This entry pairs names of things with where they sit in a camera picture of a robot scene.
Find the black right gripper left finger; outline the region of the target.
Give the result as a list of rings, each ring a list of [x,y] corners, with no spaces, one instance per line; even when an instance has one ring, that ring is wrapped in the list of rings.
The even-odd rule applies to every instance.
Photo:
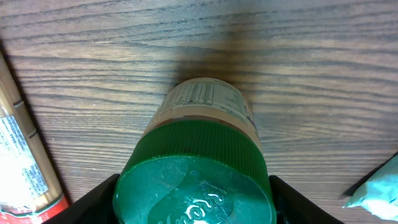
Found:
[[[118,178],[113,174],[44,224],[119,224],[112,205]]]

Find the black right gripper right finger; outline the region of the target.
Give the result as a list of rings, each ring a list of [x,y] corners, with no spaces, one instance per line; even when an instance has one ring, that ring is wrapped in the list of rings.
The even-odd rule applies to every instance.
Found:
[[[277,224],[344,224],[276,175],[269,177]]]

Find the long orange noodle packet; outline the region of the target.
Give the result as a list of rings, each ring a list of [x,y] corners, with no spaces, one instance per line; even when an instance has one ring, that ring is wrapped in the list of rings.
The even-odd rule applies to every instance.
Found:
[[[25,101],[1,60],[1,223],[43,223],[68,206]]]

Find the teal tissue packet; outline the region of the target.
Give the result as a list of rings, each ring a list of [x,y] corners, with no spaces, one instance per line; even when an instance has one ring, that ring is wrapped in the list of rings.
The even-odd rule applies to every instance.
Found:
[[[343,208],[362,207],[382,220],[397,221],[397,154],[377,168]]]

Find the green lidded jar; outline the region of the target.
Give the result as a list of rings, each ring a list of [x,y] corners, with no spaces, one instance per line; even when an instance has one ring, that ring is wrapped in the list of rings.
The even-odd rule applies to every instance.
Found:
[[[171,89],[121,172],[113,209],[120,223],[275,223],[243,94],[215,78]]]

